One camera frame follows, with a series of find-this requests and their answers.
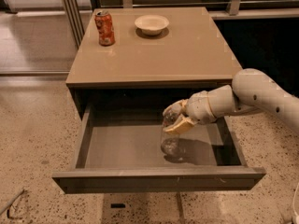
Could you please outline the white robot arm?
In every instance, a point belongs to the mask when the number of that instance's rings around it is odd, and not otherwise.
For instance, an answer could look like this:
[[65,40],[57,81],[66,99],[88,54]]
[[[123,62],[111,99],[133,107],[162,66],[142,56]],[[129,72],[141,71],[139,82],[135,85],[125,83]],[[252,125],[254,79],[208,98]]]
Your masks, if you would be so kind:
[[225,116],[239,116],[262,110],[277,117],[299,133],[299,99],[265,73],[243,69],[231,85],[200,91],[189,99],[171,104],[163,112],[163,131],[182,134],[197,124],[206,125]]

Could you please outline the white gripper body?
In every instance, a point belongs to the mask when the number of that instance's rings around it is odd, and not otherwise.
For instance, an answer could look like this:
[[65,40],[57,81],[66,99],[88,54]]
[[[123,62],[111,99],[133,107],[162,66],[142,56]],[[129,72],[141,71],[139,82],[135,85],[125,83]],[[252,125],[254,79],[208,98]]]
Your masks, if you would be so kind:
[[207,91],[197,92],[188,99],[186,114],[202,125],[212,123],[217,119],[212,113]]

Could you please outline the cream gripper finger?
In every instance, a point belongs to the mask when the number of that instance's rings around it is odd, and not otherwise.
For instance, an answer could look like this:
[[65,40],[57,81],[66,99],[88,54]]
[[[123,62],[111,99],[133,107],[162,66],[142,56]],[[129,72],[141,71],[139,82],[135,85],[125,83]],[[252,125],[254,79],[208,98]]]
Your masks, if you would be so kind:
[[182,99],[174,102],[170,106],[168,106],[164,112],[163,116],[165,117],[167,114],[175,113],[175,114],[185,114],[186,113],[186,104],[188,103],[187,99]]
[[193,128],[197,122],[189,117],[179,115],[178,119],[171,125],[163,128],[163,131],[168,134],[182,134]]

